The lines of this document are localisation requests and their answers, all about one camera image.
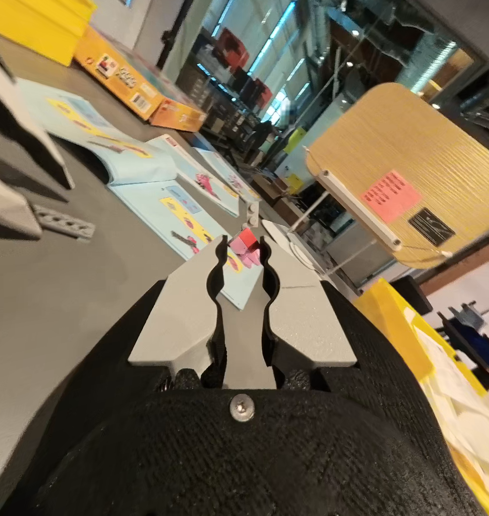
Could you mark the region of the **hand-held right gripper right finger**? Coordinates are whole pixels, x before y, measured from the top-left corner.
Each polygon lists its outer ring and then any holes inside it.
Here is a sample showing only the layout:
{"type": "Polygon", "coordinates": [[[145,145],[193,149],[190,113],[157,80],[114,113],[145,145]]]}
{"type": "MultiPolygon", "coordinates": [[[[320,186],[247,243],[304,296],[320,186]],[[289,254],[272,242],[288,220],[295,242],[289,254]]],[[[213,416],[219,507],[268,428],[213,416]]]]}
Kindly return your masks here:
{"type": "Polygon", "coordinates": [[[271,237],[262,238],[262,287],[269,296],[262,326],[262,354],[276,387],[292,376],[309,381],[322,368],[346,368],[357,357],[338,320],[328,281],[271,237]]]}

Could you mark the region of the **wooden book stand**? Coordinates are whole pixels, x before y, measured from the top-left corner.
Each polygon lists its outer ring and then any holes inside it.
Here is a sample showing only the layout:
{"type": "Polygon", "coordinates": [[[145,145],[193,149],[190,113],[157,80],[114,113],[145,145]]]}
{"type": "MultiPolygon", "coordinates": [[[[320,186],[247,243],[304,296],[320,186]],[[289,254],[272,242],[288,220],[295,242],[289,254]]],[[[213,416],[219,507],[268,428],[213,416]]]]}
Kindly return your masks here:
{"type": "Polygon", "coordinates": [[[489,140],[480,130],[466,132],[396,83],[372,88],[352,106],[340,100],[275,174],[296,192],[316,182],[350,213],[354,222],[331,242],[329,254],[355,287],[391,265],[428,270],[489,248],[489,140]],[[393,169],[422,200],[386,224],[360,197],[393,169]],[[441,247],[408,224],[424,207],[456,233],[441,247]]]}

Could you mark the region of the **flamingo cover instruction booklet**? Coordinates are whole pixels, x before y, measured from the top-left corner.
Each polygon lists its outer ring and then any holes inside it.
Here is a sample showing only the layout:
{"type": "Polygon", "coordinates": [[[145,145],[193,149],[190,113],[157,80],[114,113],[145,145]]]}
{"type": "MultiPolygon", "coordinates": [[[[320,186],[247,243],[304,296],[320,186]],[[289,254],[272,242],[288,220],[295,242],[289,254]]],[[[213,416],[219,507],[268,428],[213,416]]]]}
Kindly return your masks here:
{"type": "Polygon", "coordinates": [[[216,151],[193,147],[194,150],[210,165],[217,175],[225,182],[243,201],[260,202],[261,197],[238,174],[228,162],[216,151]]]}

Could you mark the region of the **pink brick assembly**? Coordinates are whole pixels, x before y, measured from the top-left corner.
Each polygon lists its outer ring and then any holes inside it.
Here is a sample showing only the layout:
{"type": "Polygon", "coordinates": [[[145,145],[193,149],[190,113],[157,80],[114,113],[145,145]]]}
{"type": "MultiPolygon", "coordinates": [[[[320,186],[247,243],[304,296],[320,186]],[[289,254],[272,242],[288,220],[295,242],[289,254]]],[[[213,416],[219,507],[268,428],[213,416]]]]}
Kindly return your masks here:
{"type": "Polygon", "coordinates": [[[241,230],[228,242],[228,248],[246,268],[261,265],[260,244],[250,228],[241,230]]]}

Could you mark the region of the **pile of white paper bags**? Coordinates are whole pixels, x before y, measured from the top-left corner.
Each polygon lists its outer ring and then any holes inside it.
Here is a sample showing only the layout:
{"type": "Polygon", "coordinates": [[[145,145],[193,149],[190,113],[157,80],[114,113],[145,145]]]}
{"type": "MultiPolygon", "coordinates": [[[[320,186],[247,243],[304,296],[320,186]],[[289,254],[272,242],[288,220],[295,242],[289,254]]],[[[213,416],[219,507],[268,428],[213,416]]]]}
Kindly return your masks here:
{"type": "Polygon", "coordinates": [[[438,341],[417,327],[417,313],[403,309],[415,338],[408,365],[430,402],[451,452],[466,473],[489,488],[489,408],[438,341]]]}

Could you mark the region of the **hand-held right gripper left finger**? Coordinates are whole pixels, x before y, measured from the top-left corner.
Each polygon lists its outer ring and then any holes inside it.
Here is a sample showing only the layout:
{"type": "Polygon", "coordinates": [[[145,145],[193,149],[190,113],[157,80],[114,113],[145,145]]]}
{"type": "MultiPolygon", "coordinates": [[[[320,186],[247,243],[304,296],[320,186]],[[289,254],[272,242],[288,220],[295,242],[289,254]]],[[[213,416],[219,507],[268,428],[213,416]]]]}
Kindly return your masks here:
{"type": "Polygon", "coordinates": [[[165,280],[130,352],[133,366],[164,366],[171,375],[189,369],[201,375],[215,361],[210,343],[224,284],[227,236],[218,236],[165,280]]]}

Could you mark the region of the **long grey brick plate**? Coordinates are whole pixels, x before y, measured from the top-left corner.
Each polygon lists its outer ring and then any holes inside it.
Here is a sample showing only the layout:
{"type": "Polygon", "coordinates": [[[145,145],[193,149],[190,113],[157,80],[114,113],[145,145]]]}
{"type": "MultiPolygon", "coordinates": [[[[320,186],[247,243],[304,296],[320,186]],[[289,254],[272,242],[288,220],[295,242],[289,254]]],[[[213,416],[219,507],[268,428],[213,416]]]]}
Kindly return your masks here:
{"type": "Polygon", "coordinates": [[[31,208],[43,230],[85,241],[93,237],[96,229],[93,223],[36,204],[31,208]]]}

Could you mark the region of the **open instruction booklet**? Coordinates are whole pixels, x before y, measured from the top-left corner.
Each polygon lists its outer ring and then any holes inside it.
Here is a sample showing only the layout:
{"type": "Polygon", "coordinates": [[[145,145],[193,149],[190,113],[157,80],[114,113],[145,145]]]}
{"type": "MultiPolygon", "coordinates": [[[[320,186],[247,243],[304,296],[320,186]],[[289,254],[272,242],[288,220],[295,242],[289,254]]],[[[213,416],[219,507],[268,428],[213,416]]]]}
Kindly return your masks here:
{"type": "Polygon", "coordinates": [[[228,231],[184,189],[189,183],[167,153],[125,134],[83,97],[25,79],[18,85],[42,127],[98,158],[108,174],[107,188],[184,260],[218,236],[230,241],[240,232],[241,224],[228,231]]]}

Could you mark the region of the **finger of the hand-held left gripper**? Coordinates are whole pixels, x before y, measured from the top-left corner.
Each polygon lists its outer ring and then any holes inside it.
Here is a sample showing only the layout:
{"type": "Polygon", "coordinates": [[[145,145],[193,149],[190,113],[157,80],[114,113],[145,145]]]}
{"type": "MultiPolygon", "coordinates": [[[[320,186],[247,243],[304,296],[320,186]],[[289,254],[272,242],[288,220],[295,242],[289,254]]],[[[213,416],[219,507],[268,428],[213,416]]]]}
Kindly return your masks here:
{"type": "Polygon", "coordinates": [[[32,118],[15,77],[0,58],[0,132],[67,190],[74,188],[64,159],[48,133],[32,118]]]}
{"type": "Polygon", "coordinates": [[[27,199],[1,179],[0,226],[13,230],[25,239],[38,240],[42,236],[41,225],[27,199]]]}

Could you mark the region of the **pink sticky note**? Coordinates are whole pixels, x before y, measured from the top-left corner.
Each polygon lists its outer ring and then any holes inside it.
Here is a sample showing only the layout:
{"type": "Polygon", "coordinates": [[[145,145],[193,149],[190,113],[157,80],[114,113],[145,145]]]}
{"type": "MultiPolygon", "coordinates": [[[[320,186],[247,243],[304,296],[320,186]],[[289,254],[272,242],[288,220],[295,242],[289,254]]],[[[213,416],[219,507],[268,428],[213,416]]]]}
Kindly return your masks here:
{"type": "Polygon", "coordinates": [[[383,223],[390,224],[421,202],[422,195],[393,169],[373,183],[360,198],[383,223]]]}

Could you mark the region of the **blue machine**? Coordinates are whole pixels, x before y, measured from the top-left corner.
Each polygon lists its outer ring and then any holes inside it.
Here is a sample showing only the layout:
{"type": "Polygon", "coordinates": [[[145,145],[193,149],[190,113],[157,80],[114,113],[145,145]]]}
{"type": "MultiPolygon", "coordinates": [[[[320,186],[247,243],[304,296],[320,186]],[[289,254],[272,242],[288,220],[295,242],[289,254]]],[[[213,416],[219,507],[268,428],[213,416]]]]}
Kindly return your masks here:
{"type": "Polygon", "coordinates": [[[484,315],[477,310],[475,301],[462,303],[459,311],[451,306],[448,310],[452,314],[450,318],[437,312],[441,320],[438,332],[447,338],[457,356],[463,352],[473,361],[478,379],[489,384],[489,337],[483,331],[484,315]]]}

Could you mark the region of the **small yellow box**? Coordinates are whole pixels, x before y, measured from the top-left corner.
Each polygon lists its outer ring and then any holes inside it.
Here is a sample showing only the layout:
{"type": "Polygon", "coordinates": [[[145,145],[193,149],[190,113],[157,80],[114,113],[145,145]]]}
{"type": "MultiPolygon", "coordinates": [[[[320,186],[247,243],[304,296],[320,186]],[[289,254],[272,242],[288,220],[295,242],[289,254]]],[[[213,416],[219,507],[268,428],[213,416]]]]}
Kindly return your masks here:
{"type": "Polygon", "coordinates": [[[297,127],[289,136],[286,146],[284,147],[284,152],[289,155],[300,143],[300,141],[305,137],[307,131],[303,126],[297,127]]]}

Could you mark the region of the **toy brick set box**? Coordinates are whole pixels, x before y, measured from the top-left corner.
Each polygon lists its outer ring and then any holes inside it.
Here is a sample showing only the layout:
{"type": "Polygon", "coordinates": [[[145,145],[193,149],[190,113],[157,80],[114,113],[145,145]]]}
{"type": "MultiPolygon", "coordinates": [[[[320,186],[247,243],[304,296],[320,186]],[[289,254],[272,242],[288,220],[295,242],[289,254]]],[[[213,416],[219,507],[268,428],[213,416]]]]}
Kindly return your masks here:
{"type": "Polygon", "coordinates": [[[90,25],[74,59],[151,126],[198,132],[206,119],[205,112],[156,66],[90,25]]]}

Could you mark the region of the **black tripod pole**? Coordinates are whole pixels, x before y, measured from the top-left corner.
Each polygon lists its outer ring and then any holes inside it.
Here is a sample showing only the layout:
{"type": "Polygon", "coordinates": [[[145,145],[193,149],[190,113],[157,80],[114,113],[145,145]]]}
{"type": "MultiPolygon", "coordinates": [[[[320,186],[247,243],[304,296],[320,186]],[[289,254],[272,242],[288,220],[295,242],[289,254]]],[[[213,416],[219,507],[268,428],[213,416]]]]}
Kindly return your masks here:
{"type": "Polygon", "coordinates": [[[185,21],[185,18],[187,17],[187,14],[189,13],[189,10],[190,10],[193,2],[194,1],[183,1],[171,29],[163,32],[163,34],[161,36],[163,48],[162,48],[162,52],[158,58],[158,61],[156,63],[156,66],[159,70],[163,70],[163,67],[164,67],[164,65],[170,55],[170,52],[176,42],[179,31],[182,27],[183,22],[185,21]]]}

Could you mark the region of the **bird cover instruction booklet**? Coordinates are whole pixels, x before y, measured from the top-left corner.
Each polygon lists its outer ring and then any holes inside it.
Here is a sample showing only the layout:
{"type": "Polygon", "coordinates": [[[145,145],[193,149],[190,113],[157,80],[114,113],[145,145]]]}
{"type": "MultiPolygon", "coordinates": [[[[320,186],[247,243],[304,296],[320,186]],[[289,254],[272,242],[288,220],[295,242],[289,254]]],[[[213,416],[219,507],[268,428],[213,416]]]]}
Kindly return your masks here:
{"type": "Polygon", "coordinates": [[[174,161],[178,175],[231,216],[239,216],[239,196],[222,180],[200,164],[169,134],[147,141],[147,144],[167,153],[174,161]]]}

